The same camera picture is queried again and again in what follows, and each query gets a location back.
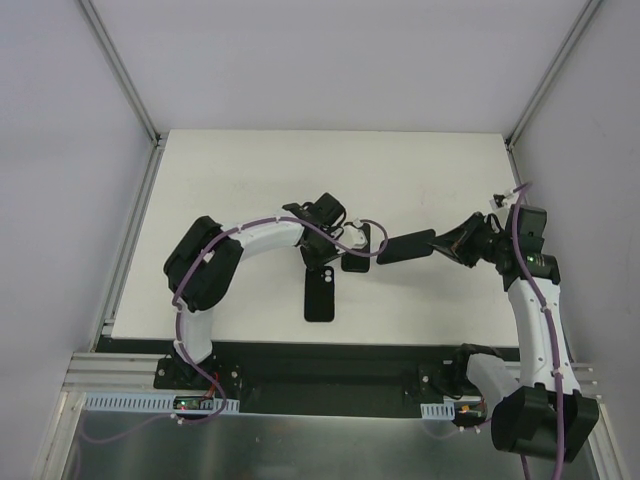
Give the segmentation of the black phone case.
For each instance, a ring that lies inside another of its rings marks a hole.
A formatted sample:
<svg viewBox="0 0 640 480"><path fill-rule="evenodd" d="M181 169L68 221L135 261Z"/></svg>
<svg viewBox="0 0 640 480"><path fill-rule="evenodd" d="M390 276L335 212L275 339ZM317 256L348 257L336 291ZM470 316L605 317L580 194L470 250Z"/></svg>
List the black phone case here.
<svg viewBox="0 0 640 480"><path fill-rule="evenodd" d="M330 323L335 318L335 275L331 266L305 272L304 319Z"/></svg>
<svg viewBox="0 0 640 480"><path fill-rule="evenodd" d="M360 226L360 231L366 238L366 243L363 244L359 242L357 246L352 246L351 250L354 250L359 253L370 253L371 252L371 227L367 223L363 223ZM365 274L370 270L370 258L362 257L358 255L353 255L352 253L345 253L341 258L341 269L346 273L356 273L356 274Z"/></svg>

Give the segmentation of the blue smartphone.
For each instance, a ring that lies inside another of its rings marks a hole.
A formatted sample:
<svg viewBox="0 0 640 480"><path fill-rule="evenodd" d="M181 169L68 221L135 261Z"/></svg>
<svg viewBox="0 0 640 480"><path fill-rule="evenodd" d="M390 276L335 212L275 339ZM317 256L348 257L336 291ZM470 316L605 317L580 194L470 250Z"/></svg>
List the blue smartphone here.
<svg viewBox="0 0 640 480"><path fill-rule="evenodd" d="M434 251L431 243L435 237L436 232L428 229L390 238L376 263L388 265L428 257Z"/></svg>

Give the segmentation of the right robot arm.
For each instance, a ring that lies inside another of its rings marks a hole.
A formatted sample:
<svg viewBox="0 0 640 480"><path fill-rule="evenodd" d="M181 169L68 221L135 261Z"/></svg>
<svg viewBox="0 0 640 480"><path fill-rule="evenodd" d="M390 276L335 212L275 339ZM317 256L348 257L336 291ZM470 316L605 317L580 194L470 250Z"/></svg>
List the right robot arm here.
<svg viewBox="0 0 640 480"><path fill-rule="evenodd" d="M583 395L563 336L557 260L543 253L545 210L512 207L501 225L494 214L474 213L438 235L433 249L474 267L495 266L516 321L520 374L513 378L490 347L465 344L450 369L452 387L484 396L493 445L536 458L572 462L599 419L595 400Z"/></svg>

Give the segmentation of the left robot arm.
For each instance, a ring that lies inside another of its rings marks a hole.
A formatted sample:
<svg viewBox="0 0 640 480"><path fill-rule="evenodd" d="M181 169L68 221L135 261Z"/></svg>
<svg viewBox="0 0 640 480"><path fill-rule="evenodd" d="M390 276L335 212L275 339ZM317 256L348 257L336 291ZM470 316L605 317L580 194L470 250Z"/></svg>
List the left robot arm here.
<svg viewBox="0 0 640 480"><path fill-rule="evenodd" d="M172 365L166 373L188 388L204 387L213 374L212 309L227 294L241 262L282 248L299 250L308 274L323 273L346 253L346 208L331 194L284 205L266 218L224 226L197 218L163 266L176 309Z"/></svg>

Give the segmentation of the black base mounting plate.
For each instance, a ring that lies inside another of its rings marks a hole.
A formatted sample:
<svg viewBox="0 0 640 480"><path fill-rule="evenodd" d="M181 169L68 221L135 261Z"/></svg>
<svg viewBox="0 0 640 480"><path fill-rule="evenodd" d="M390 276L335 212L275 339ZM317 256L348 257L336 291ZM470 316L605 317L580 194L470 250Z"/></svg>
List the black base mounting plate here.
<svg viewBox="0 0 640 480"><path fill-rule="evenodd" d="M462 373L471 348L216 342L198 369L171 351L153 385L205 391L217 380L243 413L417 418L423 404L477 396Z"/></svg>

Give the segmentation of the right aluminium table rail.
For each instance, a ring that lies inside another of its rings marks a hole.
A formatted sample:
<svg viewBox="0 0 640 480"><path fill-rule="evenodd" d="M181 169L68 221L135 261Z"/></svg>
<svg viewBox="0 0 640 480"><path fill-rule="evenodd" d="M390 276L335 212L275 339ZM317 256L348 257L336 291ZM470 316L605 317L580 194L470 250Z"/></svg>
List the right aluminium table rail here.
<svg viewBox="0 0 640 480"><path fill-rule="evenodd" d="M514 178L514 182L517 186L521 186L525 183L527 183L527 180L522 178L522 175L520 174L519 171L519 167L517 165L517 161L515 158L515 154L514 154L514 148L512 146L509 145L508 141L504 142L504 146L505 146L505 150L508 156L508 160L509 160L509 164L511 167L511 171L512 171L512 176ZM525 195L523 198L523 203L527 206L537 206L536 202L532 201L532 197L531 197L531 192L533 189L534 185L530 184L528 187L525 188ZM572 351L572 346L570 343L570 337L569 334L566 330L565 325L562 326L562 332L564 335L564 344L565 344L565 348L567 351L567 355L569 357L569 360L571 361L571 365L573 367L580 367L582 370L584 370L585 372L589 373L589 380L588 382L591 385L597 385L598 381L595 380L594 375L595 375L595 369L594 366L592 365L591 362L582 362L582 361L577 361L573 355L573 351Z"/></svg>

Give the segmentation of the aluminium table rail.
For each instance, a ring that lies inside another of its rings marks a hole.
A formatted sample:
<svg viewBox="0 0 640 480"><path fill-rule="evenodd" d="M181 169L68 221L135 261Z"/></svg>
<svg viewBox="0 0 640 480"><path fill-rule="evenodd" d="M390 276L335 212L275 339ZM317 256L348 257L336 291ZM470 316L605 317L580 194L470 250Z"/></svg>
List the aluminium table rail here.
<svg viewBox="0 0 640 480"><path fill-rule="evenodd" d="M167 136L160 136L153 145L144 173L139 182L129 211L122 239L108 276L103 299L97 311L95 325L87 351L94 352L102 336L104 326L115 319L136 244L140 235L148 202L165 150Z"/></svg>
<svg viewBox="0 0 640 480"><path fill-rule="evenodd" d="M514 182L517 186L521 186L525 183L527 183L527 180L522 178L522 175L520 174L519 171L519 167L517 165L517 161L515 158L515 154L514 154L514 148L512 146L509 145L508 141L504 142L504 146L505 146L505 150L508 156L508 160L509 160L509 164L511 167L511 171L512 171L512 176L514 178ZM536 202L532 201L532 197L531 197L531 192L533 189L534 185L530 184L528 187L525 188L525 195L523 198L523 203L527 206L537 206ZM565 344L565 348L567 351L567 355L569 357L569 360L571 361L571 365L573 367L580 367L582 370L584 370L585 372L589 373L589 380L588 382L591 385L597 385L598 381L595 380L594 375L595 375L595 369L594 366L592 365L591 362L582 362L582 361L577 361L573 355L573 351L572 351L572 346L570 343L570 337L569 334L566 330L565 325L562 326L562 332L564 335L564 344Z"/></svg>

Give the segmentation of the left aluminium table rail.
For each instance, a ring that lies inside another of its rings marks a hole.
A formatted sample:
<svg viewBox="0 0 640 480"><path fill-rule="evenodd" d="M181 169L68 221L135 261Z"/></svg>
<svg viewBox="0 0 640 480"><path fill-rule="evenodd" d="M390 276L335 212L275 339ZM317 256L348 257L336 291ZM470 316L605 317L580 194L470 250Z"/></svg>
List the left aluminium table rail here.
<svg viewBox="0 0 640 480"><path fill-rule="evenodd" d="M153 145L144 173L139 182L129 211L122 239L108 276L103 299L97 311L95 325L87 351L94 352L102 336L104 326L115 319L136 244L140 235L148 202L165 150L167 136L160 136Z"/></svg>

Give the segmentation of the front aluminium rail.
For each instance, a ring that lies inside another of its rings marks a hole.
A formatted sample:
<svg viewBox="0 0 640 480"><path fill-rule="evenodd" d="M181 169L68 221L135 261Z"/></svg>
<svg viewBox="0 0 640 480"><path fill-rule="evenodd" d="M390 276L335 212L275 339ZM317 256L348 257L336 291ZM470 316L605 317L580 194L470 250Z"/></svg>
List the front aluminium rail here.
<svg viewBox="0 0 640 480"><path fill-rule="evenodd" d="M146 392L154 389L161 355L74 353L62 385L63 391Z"/></svg>

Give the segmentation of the left aluminium frame post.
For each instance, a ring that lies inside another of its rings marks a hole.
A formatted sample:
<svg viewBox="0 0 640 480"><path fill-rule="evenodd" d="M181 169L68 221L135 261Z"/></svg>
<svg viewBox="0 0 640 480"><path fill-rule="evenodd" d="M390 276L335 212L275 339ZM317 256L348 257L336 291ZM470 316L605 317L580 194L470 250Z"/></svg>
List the left aluminium frame post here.
<svg viewBox="0 0 640 480"><path fill-rule="evenodd" d="M152 120L97 7L90 0L78 0L75 4L146 137L154 146L159 145L163 139L162 133Z"/></svg>

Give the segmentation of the aluminium frame post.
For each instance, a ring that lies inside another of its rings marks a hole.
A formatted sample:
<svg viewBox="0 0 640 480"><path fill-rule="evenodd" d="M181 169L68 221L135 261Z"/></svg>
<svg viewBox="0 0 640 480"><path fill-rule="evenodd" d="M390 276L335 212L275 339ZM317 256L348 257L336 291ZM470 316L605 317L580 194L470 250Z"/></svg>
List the aluminium frame post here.
<svg viewBox="0 0 640 480"><path fill-rule="evenodd" d="M146 137L154 146L159 145L163 139L162 133L152 120L97 7L90 0L78 0L75 4Z"/></svg>
<svg viewBox="0 0 640 480"><path fill-rule="evenodd" d="M578 15L562 39L516 123L506 136L505 146L508 152L512 152L514 150L525 129L533 119L536 111L550 92L554 82L562 73L565 64L577 48L604 4L604 0L588 0L584 2L584 5L581 7Z"/></svg>

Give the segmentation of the right aluminium frame post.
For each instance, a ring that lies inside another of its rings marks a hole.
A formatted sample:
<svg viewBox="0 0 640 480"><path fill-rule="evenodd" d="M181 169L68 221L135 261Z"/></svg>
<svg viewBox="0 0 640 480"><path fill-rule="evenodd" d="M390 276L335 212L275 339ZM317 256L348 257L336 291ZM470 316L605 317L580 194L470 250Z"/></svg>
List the right aluminium frame post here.
<svg viewBox="0 0 640 480"><path fill-rule="evenodd" d="M514 150L525 129L533 119L536 111L550 92L554 82L562 73L565 64L577 48L604 4L604 0L588 0L584 2L584 5L581 7L578 15L562 39L516 123L506 136L505 146L508 152L512 152Z"/></svg>

